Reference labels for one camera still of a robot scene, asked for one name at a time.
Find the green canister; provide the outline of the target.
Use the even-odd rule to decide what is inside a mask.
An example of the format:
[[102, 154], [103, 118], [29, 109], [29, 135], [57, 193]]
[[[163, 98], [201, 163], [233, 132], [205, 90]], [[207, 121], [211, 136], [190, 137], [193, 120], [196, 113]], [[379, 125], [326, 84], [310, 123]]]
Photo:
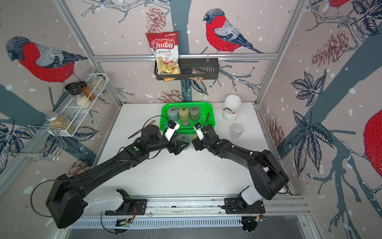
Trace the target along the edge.
[[190, 146], [190, 137], [187, 134], [180, 134], [177, 136], [177, 142], [179, 144], [186, 144], [186, 147]]
[[200, 108], [199, 107], [191, 107], [189, 108], [190, 120], [198, 121], [200, 120]]

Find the blue canister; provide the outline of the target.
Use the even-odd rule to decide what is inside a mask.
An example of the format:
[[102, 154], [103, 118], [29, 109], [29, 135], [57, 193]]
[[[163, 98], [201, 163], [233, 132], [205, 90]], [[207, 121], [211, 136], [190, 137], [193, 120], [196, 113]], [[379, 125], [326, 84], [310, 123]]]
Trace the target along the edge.
[[167, 110], [169, 120], [178, 121], [179, 120], [179, 110], [176, 107], [171, 107]]

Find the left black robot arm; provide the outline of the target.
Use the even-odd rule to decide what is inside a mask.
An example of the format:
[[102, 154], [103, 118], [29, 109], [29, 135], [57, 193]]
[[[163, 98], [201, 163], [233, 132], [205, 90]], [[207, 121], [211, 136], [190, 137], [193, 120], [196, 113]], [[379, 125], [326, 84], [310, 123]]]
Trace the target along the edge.
[[55, 179], [46, 201], [57, 228], [63, 229], [75, 223], [88, 205], [84, 201], [88, 194], [119, 173], [149, 159], [150, 152], [166, 149], [178, 155], [189, 144], [177, 137], [176, 133], [167, 139], [160, 134], [158, 126], [149, 125], [142, 130], [139, 138], [113, 158], [73, 177], [60, 175]]

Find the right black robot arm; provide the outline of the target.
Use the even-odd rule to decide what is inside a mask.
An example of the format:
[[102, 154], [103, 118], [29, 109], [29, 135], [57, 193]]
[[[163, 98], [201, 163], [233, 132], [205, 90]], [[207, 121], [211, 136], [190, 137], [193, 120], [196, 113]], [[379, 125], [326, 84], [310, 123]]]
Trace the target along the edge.
[[249, 170], [252, 184], [238, 195], [241, 207], [253, 205], [263, 199], [271, 200], [278, 192], [287, 187], [289, 178], [269, 150], [262, 152], [248, 150], [234, 145], [226, 139], [220, 139], [212, 125], [194, 125], [198, 138], [192, 141], [196, 151], [207, 149], [220, 158], [232, 160]]

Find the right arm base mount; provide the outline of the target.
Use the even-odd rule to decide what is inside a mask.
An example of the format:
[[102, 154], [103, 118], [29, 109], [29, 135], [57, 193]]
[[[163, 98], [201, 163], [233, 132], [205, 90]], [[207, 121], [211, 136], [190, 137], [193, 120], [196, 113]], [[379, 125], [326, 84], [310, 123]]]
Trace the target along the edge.
[[263, 200], [249, 205], [241, 196], [224, 198], [224, 204], [221, 206], [221, 209], [224, 209], [226, 214], [264, 214], [266, 212]]

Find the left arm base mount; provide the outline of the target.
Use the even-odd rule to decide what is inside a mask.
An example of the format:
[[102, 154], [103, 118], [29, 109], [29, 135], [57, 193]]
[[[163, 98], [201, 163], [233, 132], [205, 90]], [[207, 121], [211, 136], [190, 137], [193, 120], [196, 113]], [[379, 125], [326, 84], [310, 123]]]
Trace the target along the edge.
[[116, 191], [122, 196], [123, 202], [117, 209], [105, 211], [106, 216], [141, 216], [145, 214], [147, 199], [132, 199], [124, 189]]

